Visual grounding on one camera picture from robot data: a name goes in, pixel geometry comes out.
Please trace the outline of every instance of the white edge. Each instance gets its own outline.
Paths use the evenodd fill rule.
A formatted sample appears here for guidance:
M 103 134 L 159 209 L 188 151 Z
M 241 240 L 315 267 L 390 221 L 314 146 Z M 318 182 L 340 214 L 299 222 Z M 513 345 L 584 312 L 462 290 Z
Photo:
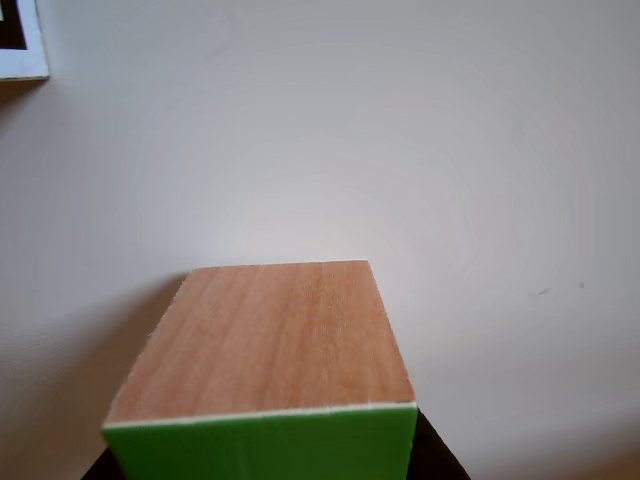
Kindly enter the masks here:
M 229 413 L 224 415 L 200 415 L 195 417 L 162 418 L 157 420 L 139 420 L 130 422 L 105 422 L 103 430 L 116 428 L 156 427 L 163 425 L 193 425 L 204 422 L 225 422 L 230 420 L 245 420 L 268 417 L 296 417 L 304 415 L 327 415 L 342 412 L 362 412 L 370 410 L 407 410 L 417 409 L 416 402 L 393 403 L 362 403 L 356 405 L 340 405 L 335 407 L 291 408 L 284 410 L 265 410 L 262 412 Z
M 49 78 L 35 0 L 18 0 L 27 50 L 0 49 L 0 81 Z

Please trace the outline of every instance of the green block face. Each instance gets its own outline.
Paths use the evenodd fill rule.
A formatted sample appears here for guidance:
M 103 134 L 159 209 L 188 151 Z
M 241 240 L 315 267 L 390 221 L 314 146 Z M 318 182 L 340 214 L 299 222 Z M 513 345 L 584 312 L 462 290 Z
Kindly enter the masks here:
M 129 480 L 401 480 L 416 408 L 105 428 Z

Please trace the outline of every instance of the wood grain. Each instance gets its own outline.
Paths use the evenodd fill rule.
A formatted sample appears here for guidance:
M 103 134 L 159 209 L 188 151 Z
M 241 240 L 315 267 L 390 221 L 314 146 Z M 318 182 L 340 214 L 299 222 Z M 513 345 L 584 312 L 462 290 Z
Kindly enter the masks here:
M 106 423 L 413 401 L 368 262 L 219 267 L 186 279 Z

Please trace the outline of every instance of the wall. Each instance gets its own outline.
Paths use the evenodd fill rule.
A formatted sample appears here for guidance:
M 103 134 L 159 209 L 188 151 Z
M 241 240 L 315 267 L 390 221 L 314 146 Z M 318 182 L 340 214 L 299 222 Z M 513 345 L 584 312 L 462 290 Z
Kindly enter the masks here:
M 353 257 L 474 479 L 640 449 L 636 3 L 182 3 L 40 2 L 0 86 L 0 477 L 81 476 L 190 269 Z

